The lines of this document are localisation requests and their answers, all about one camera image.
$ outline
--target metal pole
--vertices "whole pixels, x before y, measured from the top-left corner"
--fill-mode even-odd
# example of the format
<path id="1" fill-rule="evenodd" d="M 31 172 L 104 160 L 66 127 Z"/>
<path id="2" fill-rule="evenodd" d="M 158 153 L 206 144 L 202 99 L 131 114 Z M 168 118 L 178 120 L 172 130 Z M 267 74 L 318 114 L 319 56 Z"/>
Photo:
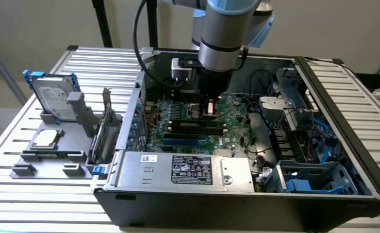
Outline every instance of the metal pole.
<path id="1" fill-rule="evenodd" d="M 147 0 L 150 47 L 158 48 L 156 0 Z"/>
<path id="2" fill-rule="evenodd" d="M 24 105 L 27 102 L 26 95 L 24 95 L 20 87 L 18 86 L 15 79 L 11 77 L 1 61 L 0 61 L 0 75 L 3 76 L 5 84 L 8 85 L 10 89 L 12 90 L 19 102 L 22 103 L 22 105 Z"/>
<path id="3" fill-rule="evenodd" d="M 112 39 L 111 39 L 111 31 L 110 31 L 110 26 L 108 26 L 104 0 L 92 0 L 92 4 L 94 4 L 95 12 L 96 12 L 100 35 L 102 35 L 102 40 L 104 42 L 104 47 L 112 48 Z"/>

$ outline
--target power supply label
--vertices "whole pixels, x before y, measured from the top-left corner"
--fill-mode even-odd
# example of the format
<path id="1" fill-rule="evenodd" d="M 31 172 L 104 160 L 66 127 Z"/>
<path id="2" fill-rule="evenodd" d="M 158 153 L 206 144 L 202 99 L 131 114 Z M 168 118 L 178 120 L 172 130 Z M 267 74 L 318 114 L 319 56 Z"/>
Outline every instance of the power supply label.
<path id="1" fill-rule="evenodd" d="M 211 158 L 174 155 L 171 182 L 212 185 Z"/>

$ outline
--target white wall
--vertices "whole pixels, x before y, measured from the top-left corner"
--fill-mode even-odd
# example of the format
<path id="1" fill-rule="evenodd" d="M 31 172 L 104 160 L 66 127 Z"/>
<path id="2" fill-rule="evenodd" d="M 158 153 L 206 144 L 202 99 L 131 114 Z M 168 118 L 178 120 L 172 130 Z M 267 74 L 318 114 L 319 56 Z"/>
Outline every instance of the white wall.
<path id="1" fill-rule="evenodd" d="M 132 47 L 139 0 L 106 0 L 112 41 Z M 159 45 L 187 48 L 192 10 L 159 1 Z M 358 72 L 380 66 L 380 0 L 272 0 L 276 21 L 258 53 L 342 58 Z M 146 11 L 139 45 L 148 46 Z M 68 45 L 103 46 L 91 0 L 0 0 L 0 59 L 10 73 L 50 70 Z"/>

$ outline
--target robotic arm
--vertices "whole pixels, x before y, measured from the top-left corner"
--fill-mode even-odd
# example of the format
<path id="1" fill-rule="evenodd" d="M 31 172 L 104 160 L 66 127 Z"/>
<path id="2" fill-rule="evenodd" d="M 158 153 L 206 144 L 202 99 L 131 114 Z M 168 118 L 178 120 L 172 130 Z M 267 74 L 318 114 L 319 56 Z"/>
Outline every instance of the robotic arm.
<path id="1" fill-rule="evenodd" d="M 219 94 L 230 84 L 243 45 L 260 47 L 274 21 L 270 0 L 167 0 L 195 8 L 194 47 L 200 49 L 196 67 L 202 94 L 200 116 L 215 118 Z M 174 61 L 174 67 L 191 67 Z"/>

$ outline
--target motherboard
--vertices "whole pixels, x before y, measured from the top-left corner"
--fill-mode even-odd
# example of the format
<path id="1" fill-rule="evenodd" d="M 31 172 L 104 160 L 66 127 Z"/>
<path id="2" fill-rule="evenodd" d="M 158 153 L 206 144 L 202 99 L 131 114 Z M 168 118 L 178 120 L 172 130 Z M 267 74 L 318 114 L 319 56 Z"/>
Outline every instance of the motherboard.
<path id="1" fill-rule="evenodd" d="M 247 104 L 242 97 L 223 94 L 216 103 L 218 117 L 200 129 L 191 125 L 199 119 L 199 104 L 163 96 L 146 103 L 148 124 L 147 152 L 215 154 L 244 157 L 244 143 L 252 137 Z"/>

